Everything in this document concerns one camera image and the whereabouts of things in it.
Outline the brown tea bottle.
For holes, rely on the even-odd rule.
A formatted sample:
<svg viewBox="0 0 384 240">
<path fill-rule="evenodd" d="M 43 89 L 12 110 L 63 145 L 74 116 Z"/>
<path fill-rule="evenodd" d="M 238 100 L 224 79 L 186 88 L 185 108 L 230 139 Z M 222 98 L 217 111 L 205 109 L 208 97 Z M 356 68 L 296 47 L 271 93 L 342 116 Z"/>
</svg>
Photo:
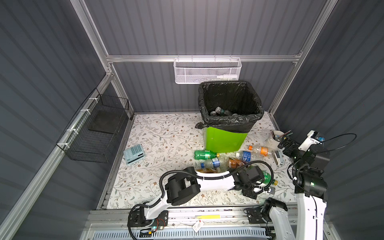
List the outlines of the brown tea bottle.
<svg viewBox="0 0 384 240">
<path fill-rule="evenodd" d="M 239 159 L 234 159 L 234 158 L 229 158 L 229 168 L 230 169 L 237 169 L 242 166 L 247 164 L 247 162 L 239 160 Z"/>
<path fill-rule="evenodd" d="M 200 172 L 200 173 L 204 173 L 204 174 L 217 174 L 217 173 L 220 173 L 220 168 L 218 169 L 211 169 L 211 168 L 207 168 L 207 169 L 196 169 L 197 172 Z"/>
</svg>

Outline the green bottle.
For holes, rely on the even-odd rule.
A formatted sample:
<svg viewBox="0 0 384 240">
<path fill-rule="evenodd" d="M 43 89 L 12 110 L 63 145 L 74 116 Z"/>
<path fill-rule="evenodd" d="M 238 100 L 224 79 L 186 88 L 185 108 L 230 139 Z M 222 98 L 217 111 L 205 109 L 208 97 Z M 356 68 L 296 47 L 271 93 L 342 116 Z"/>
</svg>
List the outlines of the green bottle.
<svg viewBox="0 0 384 240">
<path fill-rule="evenodd" d="M 268 172 L 266 172 L 266 171 L 262 171 L 262 172 L 264 174 L 263 184 L 268 185 L 269 183 L 271 183 L 271 185 L 273 185 L 273 186 L 278 185 L 278 181 L 275 179 L 272 179 L 272 176 Z"/>
<path fill-rule="evenodd" d="M 209 150 L 196 150 L 194 152 L 194 159 L 195 160 L 209 160 L 219 157 L 219 153 L 214 153 Z"/>
</svg>

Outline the clear bottle green-white label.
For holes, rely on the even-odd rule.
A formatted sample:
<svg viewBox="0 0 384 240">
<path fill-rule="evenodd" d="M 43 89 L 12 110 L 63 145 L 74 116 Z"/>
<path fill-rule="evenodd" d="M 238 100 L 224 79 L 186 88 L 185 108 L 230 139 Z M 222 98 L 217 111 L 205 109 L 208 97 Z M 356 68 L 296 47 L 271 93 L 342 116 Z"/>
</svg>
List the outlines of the clear bottle green-white label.
<svg viewBox="0 0 384 240">
<path fill-rule="evenodd" d="M 233 113 L 229 110 L 224 110 L 221 107 L 216 107 L 215 112 L 220 116 L 232 116 Z"/>
</svg>

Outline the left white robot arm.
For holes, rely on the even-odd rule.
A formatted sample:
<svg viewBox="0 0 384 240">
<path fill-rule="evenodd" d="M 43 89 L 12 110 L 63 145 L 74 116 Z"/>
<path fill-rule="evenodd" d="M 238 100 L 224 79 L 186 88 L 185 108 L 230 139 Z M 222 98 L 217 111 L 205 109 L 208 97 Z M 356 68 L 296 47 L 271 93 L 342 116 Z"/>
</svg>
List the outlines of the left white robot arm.
<svg viewBox="0 0 384 240">
<path fill-rule="evenodd" d="M 169 171 L 159 180 L 160 196 L 139 208 L 139 222 L 151 221 L 171 206 L 186 204 L 204 191 L 241 191 L 256 198 L 267 188 L 267 178 L 259 167 L 240 168 L 223 173 L 201 173 L 188 167 Z"/>
</svg>

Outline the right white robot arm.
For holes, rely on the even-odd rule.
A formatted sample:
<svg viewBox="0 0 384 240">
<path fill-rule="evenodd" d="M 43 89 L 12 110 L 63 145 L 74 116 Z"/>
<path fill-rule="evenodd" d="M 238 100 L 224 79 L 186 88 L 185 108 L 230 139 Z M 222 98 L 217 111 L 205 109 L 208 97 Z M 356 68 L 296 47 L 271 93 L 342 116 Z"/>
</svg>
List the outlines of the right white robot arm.
<svg viewBox="0 0 384 240">
<path fill-rule="evenodd" d="M 331 158 L 321 141 L 315 138 L 309 138 L 309 141 L 307 145 L 300 145 L 286 137 L 279 143 L 283 154 L 293 160 L 291 176 L 297 199 L 298 222 L 297 230 L 293 231 L 287 205 L 267 199 L 262 215 L 266 221 L 273 223 L 276 240 L 323 239 L 328 185 L 322 174 Z"/>
</svg>

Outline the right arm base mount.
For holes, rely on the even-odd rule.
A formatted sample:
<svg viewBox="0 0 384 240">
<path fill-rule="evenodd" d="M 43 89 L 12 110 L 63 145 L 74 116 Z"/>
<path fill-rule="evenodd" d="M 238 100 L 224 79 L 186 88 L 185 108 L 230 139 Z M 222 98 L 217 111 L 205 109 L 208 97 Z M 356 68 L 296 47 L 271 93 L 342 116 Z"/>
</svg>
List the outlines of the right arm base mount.
<svg viewBox="0 0 384 240">
<path fill-rule="evenodd" d="M 263 210 L 263 207 L 245 208 L 244 213 L 247 215 L 250 224 L 272 223 L 272 219 Z"/>
</svg>

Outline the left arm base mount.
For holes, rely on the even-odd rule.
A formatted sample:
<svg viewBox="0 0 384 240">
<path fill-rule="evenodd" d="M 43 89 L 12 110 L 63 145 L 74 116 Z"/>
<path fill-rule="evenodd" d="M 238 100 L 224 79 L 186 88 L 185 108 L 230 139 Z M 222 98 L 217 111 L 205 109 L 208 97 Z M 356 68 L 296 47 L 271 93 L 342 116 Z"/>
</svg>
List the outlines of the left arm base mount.
<svg viewBox="0 0 384 240">
<path fill-rule="evenodd" d="M 166 227 L 168 225 L 168 211 L 162 211 L 155 219 L 147 219 L 144 209 L 134 210 L 128 218 L 129 227 Z"/>
</svg>

